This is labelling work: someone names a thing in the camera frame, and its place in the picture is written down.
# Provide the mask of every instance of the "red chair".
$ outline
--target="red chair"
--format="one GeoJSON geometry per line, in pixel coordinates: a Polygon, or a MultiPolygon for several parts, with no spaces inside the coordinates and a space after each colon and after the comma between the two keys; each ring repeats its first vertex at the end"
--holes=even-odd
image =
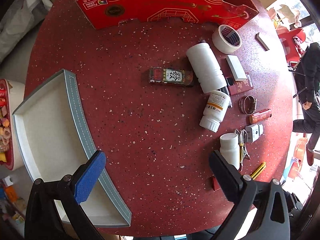
{"type": "Polygon", "coordinates": [[[302,42],[306,41],[306,34],[302,28],[278,34],[279,39],[283,39],[281,42],[284,46],[284,49],[287,51],[287,55],[285,55],[287,62],[299,61],[301,57],[301,55],[297,51],[296,44],[293,41],[294,36],[299,37],[302,42]]]}

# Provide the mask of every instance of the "white stitched line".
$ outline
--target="white stitched line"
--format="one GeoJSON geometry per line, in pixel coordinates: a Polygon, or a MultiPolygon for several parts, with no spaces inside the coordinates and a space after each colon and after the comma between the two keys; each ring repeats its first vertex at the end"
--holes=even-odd
{"type": "MultiPolygon", "coordinates": [[[[81,128],[82,134],[83,134],[83,136],[84,136],[84,140],[85,140],[85,142],[86,142],[86,144],[87,144],[87,146],[88,146],[88,148],[89,148],[88,142],[87,142],[87,140],[86,140],[86,137],[85,137],[84,132],[83,132],[83,129],[82,129],[82,125],[81,125],[81,123],[80,123],[78,111],[77,111],[77,108],[76,108],[76,101],[75,101],[74,96],[73,96],[71,79],[69,79],[69,80],[70,80],[70,90],[71,90],[71,94],[72,94],[73,103],[74,103],[74,106],[75,106],[75,111],[76,111],[76,114],[77,114],[77,117],[78,117],[78,120],[79,120],[79,125],[80,125],[80,128],[81,128]]],[[[117,204],[119,205],[119,207],[121,208],[121,210],[122,210],[124,213],[126,213],[126,212],[122,209],[121,204],[119,204],[119,202],[118,202],[118,200],[117,200],[117,198],[119,198],[119,196],[116,196],[116,197],[115,197],[115,196],[113,195],[112,190],[110,190],[107,182],[104,180],[103,176],[101,176],[101,177],[102,177],[105,185],[107,186],[109,192],[110,192],[111,195],[113,196],[114,200],[117,202],[117,204]]],[[[129,209],[127,208],[127,206],[126,206],[125,204],[124,204],[124,208],[126,209],[127,212],[130,212],[129,209]]]]}

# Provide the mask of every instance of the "red shoe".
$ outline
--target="red shoe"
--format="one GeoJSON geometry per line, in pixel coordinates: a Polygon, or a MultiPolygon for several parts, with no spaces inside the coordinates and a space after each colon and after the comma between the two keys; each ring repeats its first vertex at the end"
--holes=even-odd
{"type": "Polygon", "coordinates": [[[314,161],[314,154],[313,154],[313,152],[310,152],[307,147],[306,147],[306,153],[307,153],[308,164],[309,164],[309,166],[312,166],[313,161],[314,161]]]}

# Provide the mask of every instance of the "screw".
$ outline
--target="screw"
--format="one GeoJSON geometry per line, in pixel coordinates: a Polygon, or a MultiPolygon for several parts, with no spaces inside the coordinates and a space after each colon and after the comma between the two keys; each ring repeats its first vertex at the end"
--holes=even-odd
{"type": "Polygon", "coordinates": [[[277,179],[273,179],[272,182],[273,182],[274,184],[276,184],[276,185],[279,185],[279,184],[280,184],[280,181],[277,180],[277,179]]]}
{"type": "Polygon", "coordinates": [[[41,182],[42,182],[42,179],[40,179],[40,178],[35,180],[36,185],[39,185],[41,182]]]}
{"type": "Polygon", "coordinates": [[[251,177],[250,175],[246,174],[246,175],[243,175],[242,178],[246,181],[250,181],[251,180],[251,177]]]}
{"type": "Polygon", "coordinates": [[[64,181],[69,181],[69,180],[71,180],[71,178],[72,178],[72,176],[71,175],[65,175],[64,177],[63,177],[63,180],[64,181]]]}

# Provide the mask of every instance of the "black cable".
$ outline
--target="black cable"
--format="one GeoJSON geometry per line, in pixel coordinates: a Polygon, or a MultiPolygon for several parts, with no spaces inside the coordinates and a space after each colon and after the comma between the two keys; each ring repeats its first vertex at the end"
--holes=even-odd
{"type": "Polygon", "coordinates": [[[214,233],[211,233],[210,231],[208,231],[207,229],[205,229],[204,231],[206,231],[207,233],[211,234],[214,236],[214,233]]]}

